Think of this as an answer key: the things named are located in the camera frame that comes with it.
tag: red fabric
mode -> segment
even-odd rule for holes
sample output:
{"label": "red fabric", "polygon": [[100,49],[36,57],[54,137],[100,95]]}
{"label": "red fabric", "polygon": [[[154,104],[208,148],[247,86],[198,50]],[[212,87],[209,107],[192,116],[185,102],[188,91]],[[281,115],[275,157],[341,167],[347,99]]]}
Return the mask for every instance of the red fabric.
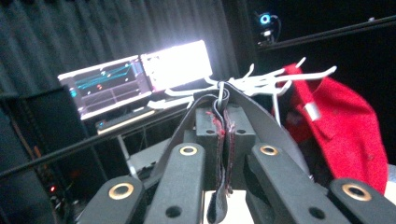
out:
{"label": "red fabric", "polygon": [[[295,64],[285,69],[287,74],[302,73]],[[358,179],[384,194],[388,161],[374,110],[356,92],[329,77],[293,81],[293,85],[291,104],[304,121],[285,125],[291,136],[300,142],[313,134],[335,178]],[[304,110],[312,102],[321,115],[314,121]]]}

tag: dark curtain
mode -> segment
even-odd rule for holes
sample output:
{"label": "dark curtain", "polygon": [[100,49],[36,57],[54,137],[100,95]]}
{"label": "dark curtain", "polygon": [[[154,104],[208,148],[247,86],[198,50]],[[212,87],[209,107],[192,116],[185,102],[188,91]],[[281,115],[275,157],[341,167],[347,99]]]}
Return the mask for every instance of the dark curtain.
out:
{"label": "dark curtain", "polygon": [[61,73],[199,39],[216,79],[239,75],[220,0],[3,1],[0,89],[51,90]]}

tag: monitor screen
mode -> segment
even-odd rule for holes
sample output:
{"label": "monitor screen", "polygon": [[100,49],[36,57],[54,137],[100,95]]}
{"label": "monitor screen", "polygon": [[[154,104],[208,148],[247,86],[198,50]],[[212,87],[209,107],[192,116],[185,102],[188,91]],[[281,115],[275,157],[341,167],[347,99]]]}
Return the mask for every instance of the monitor screen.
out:
{"label": "monitor screen", "polygon": [[203,40],[142,54],[141,60],[154,91],[163,91],[212,75]]}
{"label": "monitor screen", "polygon": [[138,56],[58,76],[69,88],[81,119],[88,119],[151,95]]}

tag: black curtain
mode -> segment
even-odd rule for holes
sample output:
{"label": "black curtain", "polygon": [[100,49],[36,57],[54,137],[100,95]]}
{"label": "black curtain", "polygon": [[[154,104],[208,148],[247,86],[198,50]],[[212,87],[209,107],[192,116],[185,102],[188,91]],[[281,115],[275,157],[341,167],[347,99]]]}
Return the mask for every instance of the black curtain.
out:
{"label": "black curtain", "polygon": [[21,95],[61,73],[203,39],[216,79],[237,77],[220,0],[1,1],[0,84]]}

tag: keyboard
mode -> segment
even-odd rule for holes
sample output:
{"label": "keyboard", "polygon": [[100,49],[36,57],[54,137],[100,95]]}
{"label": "keyboard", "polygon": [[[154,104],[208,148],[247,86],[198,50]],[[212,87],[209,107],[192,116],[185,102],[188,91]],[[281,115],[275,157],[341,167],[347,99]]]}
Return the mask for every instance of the keyboard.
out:
{"label": "keyboard", "polygon": [[101,121],[96,124],[96,130],[98,134],[107,133],[111,130],[117,129],[124,125],[136,122],[150,115],[153,115],[155,112],[156,110],[154,110],[153,108],[144,106],[118,118],[111,119],[109,121]]}

